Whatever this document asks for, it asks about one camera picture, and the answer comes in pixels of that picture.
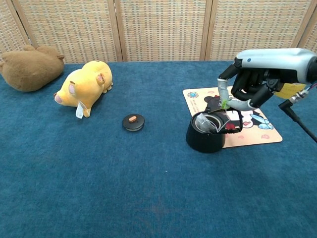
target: cartoon mouse pad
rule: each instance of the cartoon mouse pad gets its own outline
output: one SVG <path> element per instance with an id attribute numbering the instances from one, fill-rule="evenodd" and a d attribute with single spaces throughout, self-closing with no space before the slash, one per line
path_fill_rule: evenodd
<path id="1" fill-rule="evenodd" d="M 217 88 L 186 89 L 183 91 L 190 114 L 193 116 L 208 107 L 213 111 L 221 108 L 220 97 Z M 224 148 L 281 142 L 282 137 L 273 124 L 266 118 L 260 109 L 241 112 L 243 129 L 239 133 L 226 134 Z M 226 127 L 239 125 L 239 116 L 235 111 L 223 115 L 225 121 L 230 119 Z"/>

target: plush toy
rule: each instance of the plush toy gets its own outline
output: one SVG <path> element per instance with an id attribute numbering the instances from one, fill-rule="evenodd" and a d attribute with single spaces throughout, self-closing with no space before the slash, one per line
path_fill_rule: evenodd
<path id="1" fill-rule="evenodd" d="M 5 52 L 1 55 L 0 73 L 12 88 L 36 91 L 59 77 L 64 70 L 64 55 L 54 47 L 26 45 L 23 51 Z"/>
<path id="2" fill-rule="evenodd" d="M 82 108 L 83 115 L 88 118 L 93 104 L 102 93 L 111 90 L 112 85 L 110 67 L 102 61 L 91 61 L 67 76 L 61 89 L 54 94 L 54 100 L 63 106 Z"/>

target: black cable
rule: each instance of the black cable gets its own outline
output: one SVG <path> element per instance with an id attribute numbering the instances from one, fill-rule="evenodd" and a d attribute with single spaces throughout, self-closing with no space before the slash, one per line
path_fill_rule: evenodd
<path id="1" fill-rule="evenodd" d="M 291 109 L 293 104 L 290 100 L 286 100 L 278 106 L 317 143 L 317 137 L 302 123 L 300 118 Z"/>

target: wicker panel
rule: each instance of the wicker panel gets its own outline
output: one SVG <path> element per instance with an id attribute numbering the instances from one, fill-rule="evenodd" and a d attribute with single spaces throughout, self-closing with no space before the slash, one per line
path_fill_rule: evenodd
<path id="1" fill-rule="evenodd" d="M 117 61 L 106 0 L 19 0 L 38 45 L 55 46 L 66 63 Z"/>
<path id="2" fill-rule="evenodd" d="M 18 51 L 27 43 L 5 0 L 0 0 L 0 55 Z"/>
<path id="3" fill-rule="evenodd" d="M 312 31 L 309 33 L 309 36 L 304 45 L 304 48 L 317 53 L 317 22 L 315 23 Z"/>
<path id="4" fill-rule="evenodd" d="M 206 0 L 117 2 L 128 61 L 200 59 Z"/>
<path id="5" fill-rule="evenodd" d="M 232 60 L 251 48 L 291 47 L 310 0 L 218 0 L 210 60 Z"/>

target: black cup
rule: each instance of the black cup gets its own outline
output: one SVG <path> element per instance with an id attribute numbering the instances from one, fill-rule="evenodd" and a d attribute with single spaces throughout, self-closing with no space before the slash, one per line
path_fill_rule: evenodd
<path id="1" fill-rule="evenodd" d="M 214 153 L 221 150 L 225 143 L 225 134 L 217 132 L 204 132 L 196 126 L 197 116 L 203 113 L 208 120 L 212 121 L 217 127 L 224 124 L 217 114 L 207 114 L 199 112 L 192 116 L 187 129 L 186 141 L 193 149 L 203 153 Z"/>

